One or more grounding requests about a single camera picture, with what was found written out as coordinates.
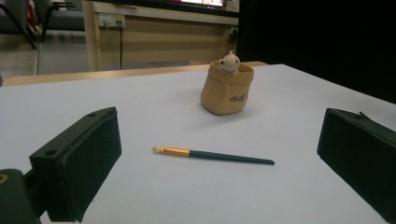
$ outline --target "toy head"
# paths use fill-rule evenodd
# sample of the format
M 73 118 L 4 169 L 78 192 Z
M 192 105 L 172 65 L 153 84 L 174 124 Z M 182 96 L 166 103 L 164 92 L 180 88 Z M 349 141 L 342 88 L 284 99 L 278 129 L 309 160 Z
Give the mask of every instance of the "toy head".
M 233 73 L 239 68 L 239 58 L 230 50 L 230 53 L 220 60 L 221 70 Z

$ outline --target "burlap pouch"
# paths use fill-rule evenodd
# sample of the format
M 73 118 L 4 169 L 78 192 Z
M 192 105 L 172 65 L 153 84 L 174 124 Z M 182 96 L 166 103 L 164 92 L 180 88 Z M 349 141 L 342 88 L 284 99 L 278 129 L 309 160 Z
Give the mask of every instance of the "burlap pouch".
M 244 109 L 248 90 L 253 80 L 253 68 L 241 63 L 239 73 L 222 73 L 220 62 L 210 64 L 206 82 L 201 93 L 204 108 L 216 115 L 229 115 Z

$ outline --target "brush handle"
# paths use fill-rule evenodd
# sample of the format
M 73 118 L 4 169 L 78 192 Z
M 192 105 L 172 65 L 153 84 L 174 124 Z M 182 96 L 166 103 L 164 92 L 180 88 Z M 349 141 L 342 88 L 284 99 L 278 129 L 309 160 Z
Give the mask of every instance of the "brush handle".
M 274 161 L 266 160 L 266 159 L 241 157 L 241 156 L 233 156 L 233 155 L 227 155 L 227 154 L 204 152 L 204 151 L 194 151 L 194 150 L 190 150 L 190 157 L 199 158 L 199 159 L 216 160 L 216 161 L 241 161 L 241 162 L 270 164 L 270 165 L 275 164 Z

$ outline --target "white tabletop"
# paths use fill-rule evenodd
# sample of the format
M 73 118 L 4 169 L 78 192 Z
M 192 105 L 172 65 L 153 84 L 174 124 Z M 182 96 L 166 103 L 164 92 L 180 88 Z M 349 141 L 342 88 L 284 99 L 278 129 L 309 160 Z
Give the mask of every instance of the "white tabletop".
M 207 72 L 0 88 L 0 169 L 84 115 L 119 111 L 122 155 L 83 223 L 386 223 L 317 154 L 326 108 L 396 130 L 396 105 L 286 65 L 255 67 L 241 113 L 201 105 Z M 158 155 L 184 147 L 271 159 L 275 166 Z M 41 218 L 50 223 L 47 215 Z

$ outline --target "electrical outlet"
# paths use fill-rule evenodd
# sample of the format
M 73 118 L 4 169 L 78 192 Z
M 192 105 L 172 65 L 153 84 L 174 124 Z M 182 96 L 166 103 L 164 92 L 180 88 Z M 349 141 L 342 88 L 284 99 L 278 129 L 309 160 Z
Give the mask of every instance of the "electrical outlet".
M 236 33 L 236 34 L 238 33 L 238 27 L 233 26 L 230 28 L 230 35 L 233 35 L 234 33 Z
M 125 27 L 125 16 L 119 14 L 99 13 L 99 26 Z

